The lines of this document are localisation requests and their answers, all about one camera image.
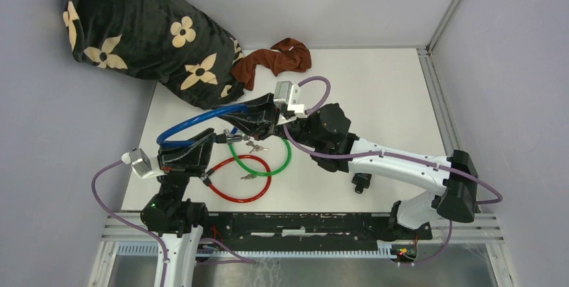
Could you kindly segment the blue cable lock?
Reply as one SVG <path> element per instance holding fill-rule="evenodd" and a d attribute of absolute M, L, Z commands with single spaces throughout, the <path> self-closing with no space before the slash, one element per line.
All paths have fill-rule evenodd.
<path fill-rule="evenodd" d="M 195 140 L 185 140 L 185 141 L 168 141 L 168 138 L 186 130 L 194 125 L 202 123 L 212 118 L 221 117 L 223 115 L 227 115 L 229 113 L 247 113 L 248 108 L 244 104 L 235 104 L 235 105 L 228 105 L 223 106 L 205 113 L 202 113 L 198 116 L 192 117 L 179 123 L 171 128 L 167 129 L 166 131 L 162 132 L 157 138 L 156 143 L 160 147 L 164 148 L 182 148 L 182 147 L 189 147 L 195 143 Z"/>

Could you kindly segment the red cable lock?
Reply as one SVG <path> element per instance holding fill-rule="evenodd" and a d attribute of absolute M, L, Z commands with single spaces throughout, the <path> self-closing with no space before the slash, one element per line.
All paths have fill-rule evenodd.
<path fill-rule="evenodd" d="M 218 189 L 214 185 L 214 183 L 211 180 L 211 176 L 214 173 L 216 173 L 217 171 L 220 171 L 222 168 L 224 168 L 227 165 L 232 164 L 234 162 L 236 164 L 238 164 L 239 166 L 241 166 L 242 164 L 246 166 L 246 164 L 244 163 L 245 160 L 251 160 L 251 161 L 256 162 L 261 167 L 263 167 L 263 169 L 264 169 L 263 173 L 266 173 L 266 175 L 260 176 L 260 175 L 258 175 L 258 173 L 261 173 L 261 171 L 257 171 L 256 174 L 253 173 L 253 171 L 247 172 L 247 174 L 257 175 L 256 178 L 262 178 L 263 179 L 262 186 L 260 186 L 258 188 L 257 192 L 255 192 L 253 195 L 250 195 L 250 196 L 234 196 L 234 195 L 230 195 L 228 193 L 223 192 L 222 190 Z M 219 198 L 222 198 L 223 200 L 228 201 L 230 203 L 247 204 L 247 203 L 252 203 L 252 202 L 255 202 L 255 201 L 261 199 L 268 192 L 268 190 L 272 184 L 272 175 L 270 174 L 271 172 L 272 172 L 272 170 L 271 170 L 270 166 L 262 158 L 260 158 L 258 156 L 253 156 L 251 154 L 241 154 L 241 155 L 237 155 L 237 157 L 227 158 L 225 160 L 222 160 L 220 163 L 216 164 L 214 167 L 212 167 L 211 169 L 206 171 L 206 173 L 202 177 L 201 181 L 212 193 L 217 195 Z"/>

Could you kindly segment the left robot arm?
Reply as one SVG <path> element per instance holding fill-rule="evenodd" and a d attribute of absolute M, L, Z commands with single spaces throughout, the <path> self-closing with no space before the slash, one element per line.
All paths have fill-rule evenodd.
<path fill-rule="evenodd" d="M 200 238 L 211 229 L 205 203 L 185 199 L 191 178 L 206 175 L 216 134 L 212 128 L 190 139 L 191 145 L 160 145 L 152 169 L 144 176 L 155 177 L 158 192 L 142 209 L 140 218 L 146 228 L 156 234 L 165 246 L 166 269 L 157 267 L 157 286 L 190 286 Z"/>

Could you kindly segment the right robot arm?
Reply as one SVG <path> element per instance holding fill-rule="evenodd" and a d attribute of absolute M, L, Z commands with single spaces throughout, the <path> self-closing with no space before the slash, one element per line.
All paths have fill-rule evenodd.
<path fill-rule="evenodd" d="M 224 105 L 220 117 L 254 139 L 288 140 L 328 172 L 379 175 L 422 188 L 393 205 L 387 228 L 397 239 L 434 219 L 474 221 L 478 185 L 468 153 L 433 156 L 387 148 L 350 132 L 351 121 L 337 103 L 320 101 L 302 113 L 298 102 L 288 108 L 273 96 Z"/>

